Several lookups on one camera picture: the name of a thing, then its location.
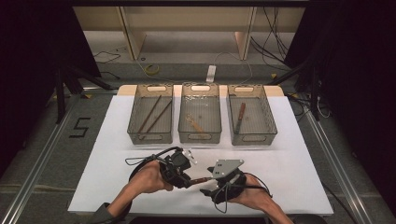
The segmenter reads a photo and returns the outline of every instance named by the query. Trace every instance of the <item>gray carpet floor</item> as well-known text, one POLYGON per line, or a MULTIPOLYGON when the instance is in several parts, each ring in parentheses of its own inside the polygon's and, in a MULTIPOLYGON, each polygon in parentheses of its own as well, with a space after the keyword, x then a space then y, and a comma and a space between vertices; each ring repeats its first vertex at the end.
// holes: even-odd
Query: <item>gray carpet floor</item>
MULTIPOLYGON (((160 79, 148 79, 136 64, 99 64, 103 72, 111 72, 121 79, 115 79, 109 74, 104 74, 103 80, 113 86, 123 84, 138 84, 145 82, 163 82, 160 79)), ((188 79, 194 81, 205 80, 207 64, 161 64, 160 78, 172 79, 176 83, 188 79)), ((239 83, 249 76, 248 68, 234 65, 220 65, 217 71, 217 82, 220 84, 239 83)), ((247 83, 267 83, 271 78, 272 68, 265 65, 252 65, 253 74, 247 83)), ((294 92, 293 83, 295 78, 281 84, 285 93, 294 92)), ((81 80, 84 86, 91 87, 91 83, 81 80)), ((74 190, 85 168, 85 164, 91 154, 96 136, 104 120, 113 93, 94 91, 89 97, 78 100, 73 109, 61 138, 56 145, 48 163, 41 174, 33 194, 25 205, 18 223, 84 223, 88 217, 78 216, 67 212, 74 190), (82 134, 82 130, 74 130, 78 118, 90 118, 82 120, 81 125, 88 127, 83 138, 71 138, 70 135, 82 134)), ((301 112, 301 108, 294 102, 290 102, 294 113, 301 112)), ((57 119, 57 105, 55 99, 50 99, 47 108, 37 122, 35 130, 26 141, 26 148, 21 150, 11 163, 7 172, 0 180, 0 216, 6 213, 7 208, 23 184, 25 178, 35 165, 41 150, 47 143, 57 119)), ((348 207, 348 202, 342 192, 332 168, 328 163, 323 150, 315 137, 306 116, 296 116, 299 120, 301 132, 318 171, 319 178, 334 194, 348 207)), ((321 118, 321 125, 328 135, 337 155, 346 168, 354 187, 366 205, 368 214, 375 224, 396 223, 395 217, 389 211, 387 205, 378 194, 370 178, 362 169, 359 160, 353 157, 352 151, 339 128, 337 119, 329 117, 321 118)), ((334 215, 326 217, 329 224, 353 223, 344 208, 328 192, 329 200, 334 209, 334 215)))

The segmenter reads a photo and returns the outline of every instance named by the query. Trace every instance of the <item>black sleeve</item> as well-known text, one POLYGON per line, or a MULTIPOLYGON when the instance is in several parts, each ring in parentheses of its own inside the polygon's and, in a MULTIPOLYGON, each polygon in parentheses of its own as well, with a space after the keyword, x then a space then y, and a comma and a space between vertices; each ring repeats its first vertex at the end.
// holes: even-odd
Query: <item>black sleeve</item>
POLYGON ((93 216, 90 218, 88 221, 88 224, 121 224, 125 223, 124 218, 126 215, 128 215, 129 210, 131 210, 131 203, 129 206, 125 208, 125 210, 118 216, 118 217, 113 217, 111 216, 110 213, 107 211, 107 207, 109 206, 109 203, 103 203, 98 210, 93 214, 93 216))

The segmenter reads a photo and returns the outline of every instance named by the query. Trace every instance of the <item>white table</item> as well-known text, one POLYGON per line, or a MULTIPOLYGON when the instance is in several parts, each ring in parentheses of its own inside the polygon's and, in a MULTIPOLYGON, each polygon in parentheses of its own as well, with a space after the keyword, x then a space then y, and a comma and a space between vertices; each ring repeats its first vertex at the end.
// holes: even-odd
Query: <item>white table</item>
MULTIPOLYGON (((126 158, 147 157, 166 148, 190 148, 197 165, 185 171, 192 179, 209 176, 206 170, 217 159, 240 159, 243 172, 258 176, 274 194, 274 200, 286 214, 333 213, 329 200, 320 184, 318 174, 308 153, 288 99, 284 96, 268 97, 278 134, 271 146, 234 147, 231 144, 229 122, 224 94, 220 96, 222 133, 217 145, 180 144, 177 124, 180 104, 179 91, 175 91, 174 142, 169 145, 134 146, 127 127, 132 111, 133 96, 114 96, 92 154, 78 183, 68 208, 72 213, 92 213, 104 202, 111 203, 127 183, 134 166, 126 158)), ((240 204, 228 203, 227 214, 217 211, 209 197, 199 189, 213 189, 212 180, 188 189, 165 190, 143 194, 134 199, 131 213, 136 216, 171 217, 259 217, 263 214, 240 204)), ((224 203, 218 205, 224 209, 224 203)))

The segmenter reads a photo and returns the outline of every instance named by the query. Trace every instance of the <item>person's left hand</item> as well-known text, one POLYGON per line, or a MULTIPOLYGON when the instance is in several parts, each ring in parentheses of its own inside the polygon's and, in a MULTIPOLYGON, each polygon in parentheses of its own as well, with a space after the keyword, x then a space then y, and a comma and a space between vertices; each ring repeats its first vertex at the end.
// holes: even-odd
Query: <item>person's left hand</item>
POLYGON ((161 189, 170 191, 173 186, 163 180, 160 164, 157 161, 151 161, 143 166, 123 187, 107 210, 113 217, 117 217, 137 195, 153 193, 161 189))

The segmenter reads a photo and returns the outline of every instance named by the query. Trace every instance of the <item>floor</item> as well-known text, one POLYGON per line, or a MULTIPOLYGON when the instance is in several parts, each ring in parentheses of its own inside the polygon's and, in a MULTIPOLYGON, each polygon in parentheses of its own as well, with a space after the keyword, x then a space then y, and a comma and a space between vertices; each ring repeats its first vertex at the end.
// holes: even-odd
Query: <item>floor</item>
MULTIPOLYGON (((205 81, 210 64, 217 66, 215 81, 220 84, 244 81, 267 83, 272 80, 272 75, 281 76, 285 73, 284 70, 273 66, 288 69, 275 60, 264 61, 260 53, 253 48, 249 49, 246 61, 235 59, 237 47, 231 33, 152 33, 146 38, 138 62, 143 66, 158 64, 160 73, 147 77, 139 64, 130 60, 122 34, 87 32, 86 36, 92 54, 101 51, 113 54, 101 53, 95 56, 98 67, 103 72, 102 80, 112 86, 163 82, 164 79, 175 83, 185 79, 205 81)), ((254 36, 263 43, 265 34, 254 34, 254 36)), ((290 43, 292 37, 293 34, 282 34, 282 40, 286 45, 290 43)), ((268 43, 268 49, 274 54, 278 52, 274 39, 268 43)), ((280 85, 285 93, 294 93, 295 79, 296 77, 293 77, 280 85)), ((81 83, 85 88, 83 96, 70 95, 66 92, 68 112, 61 124, 55 124, 56 99, 55 97, 49 99, 41 119, 30 137, 26 139, 25 149, 18 153, 0 179, 2 220, 14 203, 19 206, 20 213, 16 215, 14 219, 16 221, 13 223, 84 223, 88 220, 89 217, 68 213, 67 207, 90 157, 111 98, 117 92, 102 91, 86 80, 81 80, 81 83), (75 129, 77 122, 79 127, 88 128, 85 133, 75 129), (22 194, 22 189, 30 191, 22 194)), ((300 93, 298 97, 305 99, 307 95, 300 93)), ((359 161, 353 157, 337 119, 332 114, 325 118, 329 111, 323 108, 320 122, 316 122, 300 102, 290 101, 290 105, 318 176, 329 189, 326 189, 326 192, 334 214, 325 217, 326 221, 330 224, 354 223, 348 211, 360 223, 396 223, 395 217, 359 161), (327 138, 328 142, 323 142, 320 137, 327 138), (338 165, 330 162, 329 158, 334 158, 334 155, 339 161, 338 165), (340 179, 340 176, 346 177, 347 183, 344 183, 345 179, 340 179), (361 208, 357 209, 354 206, 356 204, 361 208)))

